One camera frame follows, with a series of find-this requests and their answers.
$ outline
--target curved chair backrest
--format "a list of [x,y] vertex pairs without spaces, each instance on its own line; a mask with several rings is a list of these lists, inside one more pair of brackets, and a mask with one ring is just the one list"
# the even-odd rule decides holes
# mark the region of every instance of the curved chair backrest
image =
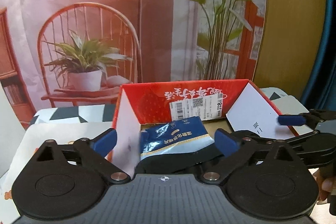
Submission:
[[69,30],[75,31],[82,39],[104,39],[110,47],[117,47],[120,54],[131,61],[117,61],[118,67],[108,67],[110,75],[122,77],[137,83],[138,59],[141,58],[139,40],[132,23],[118,10],[99,3],[76,3],[53,14],[40,30],[37,49],[47,94],[55,88],[68,86],[68,74],[60,73],[61,68],[45,66],[61,55],[55,43],[73,45]]

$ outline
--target potted plant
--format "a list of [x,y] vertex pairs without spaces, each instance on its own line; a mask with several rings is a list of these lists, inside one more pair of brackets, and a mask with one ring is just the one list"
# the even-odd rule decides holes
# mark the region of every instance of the potted plant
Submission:
[[230,70],[224,50],[229,41],[237,39],[243,27],[252,31],[247,20],[236,11],[239,1],[247,0],[190,0],[197,2],[207,21],[207,33],[199,33],[197,45],[208,54],[206,60],[196,59],[200,79],[225,78]]
[[100,90],[102,73],[106,74],[107,66],[117,67],[117,61],[132,60],[119,54],[118,48],[109,47],[101,39],[82,40],[76,32],[69,30],[73,46],[66,43],[55,43],[56,53],[61,57],[44,66],[60,68],[58,77],[67,72],[69,82],[75,90]]

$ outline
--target white flower pot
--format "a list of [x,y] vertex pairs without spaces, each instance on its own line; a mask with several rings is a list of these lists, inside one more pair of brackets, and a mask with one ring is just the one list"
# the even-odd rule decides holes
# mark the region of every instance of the white flower pot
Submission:
[[75,90],[79,91],[97,91],[100,90],[102,72],[101,70],[69,73],[69,81]]

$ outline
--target yellow wall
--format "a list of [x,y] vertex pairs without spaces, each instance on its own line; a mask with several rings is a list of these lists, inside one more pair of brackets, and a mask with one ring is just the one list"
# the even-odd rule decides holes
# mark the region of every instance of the yellow wall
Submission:
[[254,76],[300,98],[320,43],[326,0],[267,0],[264,36]]

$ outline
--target white sticker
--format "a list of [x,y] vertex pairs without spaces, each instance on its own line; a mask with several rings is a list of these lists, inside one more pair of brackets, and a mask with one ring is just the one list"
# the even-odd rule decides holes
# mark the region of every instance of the white sticker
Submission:
[[170,102],[172,121],[199,116],[202,121],[222,116],[223,93]]

